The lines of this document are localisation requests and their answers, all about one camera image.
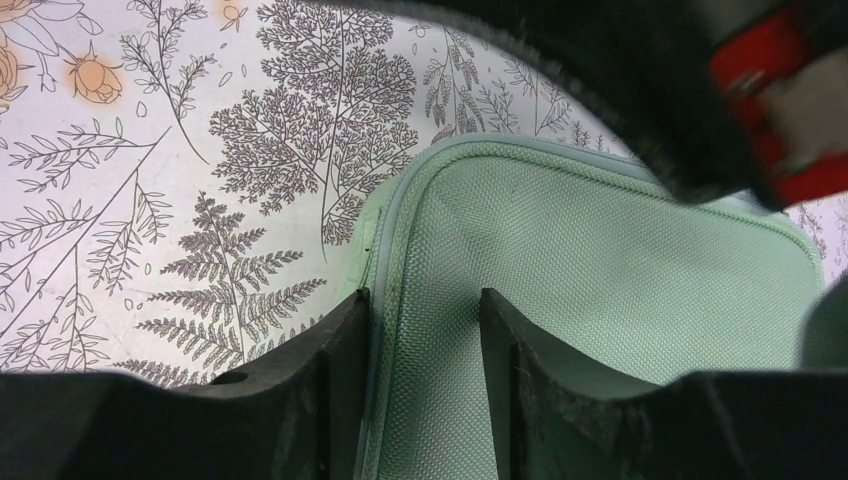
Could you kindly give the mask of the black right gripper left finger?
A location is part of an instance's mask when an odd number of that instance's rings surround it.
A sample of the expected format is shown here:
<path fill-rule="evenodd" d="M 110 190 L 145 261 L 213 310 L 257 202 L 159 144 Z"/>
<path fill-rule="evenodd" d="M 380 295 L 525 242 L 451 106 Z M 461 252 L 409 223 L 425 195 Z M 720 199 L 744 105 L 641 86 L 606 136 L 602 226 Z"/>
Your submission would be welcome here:
<path fill-rule="evenodd" d="M 5 374 L 5 479 L 351 479 L 370 294 L 205 385 L 116 373 Z"/>

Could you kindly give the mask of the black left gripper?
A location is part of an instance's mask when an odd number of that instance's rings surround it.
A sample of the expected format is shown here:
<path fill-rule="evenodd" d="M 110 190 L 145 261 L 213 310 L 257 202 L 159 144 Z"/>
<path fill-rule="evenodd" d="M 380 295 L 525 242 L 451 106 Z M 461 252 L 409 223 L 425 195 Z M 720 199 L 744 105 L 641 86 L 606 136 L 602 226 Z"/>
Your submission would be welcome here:
<path fill-rule="evenodd" d="M 847 189 L 843 1 L 370 1 L 514 55 L 678 201 L 778 211 Z"/>

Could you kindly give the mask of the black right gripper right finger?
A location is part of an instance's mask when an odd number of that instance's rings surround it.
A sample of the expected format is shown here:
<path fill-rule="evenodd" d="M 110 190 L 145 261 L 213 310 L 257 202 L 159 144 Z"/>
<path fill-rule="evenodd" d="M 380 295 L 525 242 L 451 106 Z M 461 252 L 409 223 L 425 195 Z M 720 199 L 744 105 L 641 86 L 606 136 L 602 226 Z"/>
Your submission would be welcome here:
<path fill-rule="evenodd" d="M 479 328 L 502 479 L 843 479 L 847 373 L 702 371 L 656 386 L 589 357 L 498 291 Z"/>

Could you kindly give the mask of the mint green medicine kit case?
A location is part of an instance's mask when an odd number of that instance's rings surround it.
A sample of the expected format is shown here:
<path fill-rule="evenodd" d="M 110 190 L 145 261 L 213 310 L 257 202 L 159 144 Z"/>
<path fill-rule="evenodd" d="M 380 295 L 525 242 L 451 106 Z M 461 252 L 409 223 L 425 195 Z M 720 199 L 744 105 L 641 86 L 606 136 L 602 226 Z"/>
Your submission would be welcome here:
<path fill-rule="evenodd" d="M 789 369 L 824 289 L 819 252 L 744 194 L 676 203 L 629 160 L 518 135 L 421 152 L 363 206 L 341 295 L 373 312 L 360 479 L 492 479 L 478 327 L 493 288 L 537 325 L 653 384 Z"/>

